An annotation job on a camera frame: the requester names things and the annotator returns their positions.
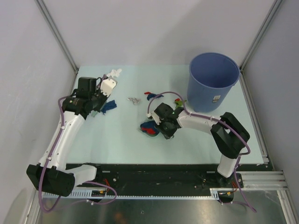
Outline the green hand brush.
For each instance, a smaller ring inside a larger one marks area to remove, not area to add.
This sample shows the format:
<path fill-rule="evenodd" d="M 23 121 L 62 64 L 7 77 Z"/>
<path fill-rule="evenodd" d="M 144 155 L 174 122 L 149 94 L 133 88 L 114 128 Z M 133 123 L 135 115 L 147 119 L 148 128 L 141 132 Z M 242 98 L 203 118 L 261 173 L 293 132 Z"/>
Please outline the green hand brush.
<path fill-rule="evenodd" d="M 93 111 L 93 112 L 91 113 L 91 116 L 92 116 L 92 117 L 95 117 L 97 114 L 98 114 L 97 111 Z"/>

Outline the green and red scrap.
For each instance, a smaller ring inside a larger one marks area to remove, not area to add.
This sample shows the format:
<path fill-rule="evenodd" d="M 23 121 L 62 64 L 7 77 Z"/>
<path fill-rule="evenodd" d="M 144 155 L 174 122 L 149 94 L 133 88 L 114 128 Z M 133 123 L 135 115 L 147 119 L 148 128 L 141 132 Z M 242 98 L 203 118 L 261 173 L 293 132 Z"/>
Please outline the green and red scrap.
<path fill-rule="evenodd" d="M 179 108 L 179 107 L 184 107 L 184 103 L 186 102 L 186 100 L 181 100 L 179 98 L 175 99 L 174 100 L 174 103 L 176 105 L 176 108 Z"/>

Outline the blue and red scrap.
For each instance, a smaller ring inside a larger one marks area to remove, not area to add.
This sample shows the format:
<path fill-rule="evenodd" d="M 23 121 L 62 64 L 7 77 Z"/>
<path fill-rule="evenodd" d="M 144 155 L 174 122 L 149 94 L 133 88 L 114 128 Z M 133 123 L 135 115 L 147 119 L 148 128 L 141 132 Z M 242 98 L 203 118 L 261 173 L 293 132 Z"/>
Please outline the blue and red scrap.
<path fill-rule="evenodd" d="M 151 92 L 145 92 L 144 95 L 147 96 L 147 100 L 150 101 L 152 98 L 156 96 L 156 94 L 151 93 Z"/>

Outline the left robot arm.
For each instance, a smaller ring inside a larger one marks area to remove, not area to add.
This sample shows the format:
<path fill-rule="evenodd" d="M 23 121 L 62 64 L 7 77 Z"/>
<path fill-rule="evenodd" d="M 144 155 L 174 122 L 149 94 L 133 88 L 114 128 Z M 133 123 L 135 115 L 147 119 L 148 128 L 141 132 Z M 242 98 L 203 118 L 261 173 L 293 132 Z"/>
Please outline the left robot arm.
<path fill-rule="evenodd" d="M 100 112 L 116 85 L 111 77 L 81 77 L 72 94 L 58 101 L 60 120 L 53 138 L 39 162 L 26 170 L 36 190 L 67 197 L 75 186 L 86 181 L 95 187 L 102 184 L 103 174 L 96 167 L 67 169 L 66 159 L 87 116 Z"/>

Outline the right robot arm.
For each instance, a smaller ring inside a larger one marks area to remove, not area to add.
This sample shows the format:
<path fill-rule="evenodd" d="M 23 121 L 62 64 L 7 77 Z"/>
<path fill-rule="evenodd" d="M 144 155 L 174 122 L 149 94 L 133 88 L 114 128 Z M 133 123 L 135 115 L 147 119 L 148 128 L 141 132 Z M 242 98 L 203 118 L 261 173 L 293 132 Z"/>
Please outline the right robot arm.
<path fill-rule="evenodd" d="M 155 128 L 170 139 L 180 128 L 189 128 L 211 135 L 221 153 L 220 163 L 213 181 L 220 187 L 227 187 L 233 180 L 233 172 L 243 148 L 247 147 L 250 134 L 230 112 L 219 117 L 188 112 L 183 107 L 172 109 L 161 103 L 148 114 L 155 122 Z"/>

